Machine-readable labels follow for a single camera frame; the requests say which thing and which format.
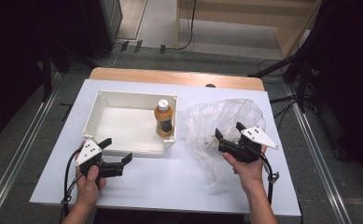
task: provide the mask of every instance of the person's right hand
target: person's right hand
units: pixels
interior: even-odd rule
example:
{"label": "person's right hand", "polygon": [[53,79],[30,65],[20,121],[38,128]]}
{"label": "person's right hand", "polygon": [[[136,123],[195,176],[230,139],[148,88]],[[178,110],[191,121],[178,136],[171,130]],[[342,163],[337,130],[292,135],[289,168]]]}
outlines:
{"label": "person's right hand", "polygon": [[[266,146],[262,146],[261,151],[265,153]],[[222,157],[233,167],[233,172],[239,175],[242,188],[246,194],[263,186],[261,159],[250,163],[240,162],[228,152],[223,153]]]}

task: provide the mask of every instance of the bottle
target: bottle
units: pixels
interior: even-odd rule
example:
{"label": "bottle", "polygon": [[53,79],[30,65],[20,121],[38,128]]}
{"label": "bottle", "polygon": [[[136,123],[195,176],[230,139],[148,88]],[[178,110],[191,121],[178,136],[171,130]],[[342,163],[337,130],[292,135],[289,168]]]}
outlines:
{"label": "bottle", "polygon": [[172,118],[173,109],[167,100],[159,100],[158,106],[154,110],[157,120],[156,132],[160,137],[167,137],[173,132]]}

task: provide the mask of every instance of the white tray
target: white tray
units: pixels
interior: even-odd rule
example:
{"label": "white tray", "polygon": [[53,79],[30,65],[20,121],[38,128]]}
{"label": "white tray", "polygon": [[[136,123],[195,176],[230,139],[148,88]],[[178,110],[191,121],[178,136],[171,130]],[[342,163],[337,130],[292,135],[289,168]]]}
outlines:
{"label": "white tray", "polygon": [[[165,99],[173,108],[173,133],[156,133],[154,109]],[[112,138],[105,154],[133,152],[161,155],[175,143],[177,96],[134,92],[98,91],[82,135],[97,143]]]}

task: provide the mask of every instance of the bottle cap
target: bottle cap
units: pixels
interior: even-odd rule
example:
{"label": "bottle cap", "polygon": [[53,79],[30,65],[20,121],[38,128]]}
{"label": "bottle cap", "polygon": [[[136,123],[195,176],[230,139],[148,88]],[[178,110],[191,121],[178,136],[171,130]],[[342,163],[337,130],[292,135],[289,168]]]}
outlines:
{"label": "bottle cap", "polygon": [[167,100],[159,100],[158,107],[160,111],[167,111],[169,108],[169,102],[167,102]]}

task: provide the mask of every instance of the clear plastic bag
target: clear plastic bag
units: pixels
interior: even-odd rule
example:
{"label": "clear plastic bag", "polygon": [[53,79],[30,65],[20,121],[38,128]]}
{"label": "clear plastic bag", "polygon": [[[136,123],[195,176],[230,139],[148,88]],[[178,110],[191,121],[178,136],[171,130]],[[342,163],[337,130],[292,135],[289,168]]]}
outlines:
{"label": "clear plastic bag", "polygon": [[248,99],[230,99],[213,104],[195,105],[187,110],[181,137],[187,143],[191,154],[203,166],[210,184],[223,183],[221,152],[218,151],[218,141],[215,138],[216,128],[224,138],[237,142],[240,133],[236,122],[241,122],[245,128],[258,125],[264,130],[265,119],[262,111]]}

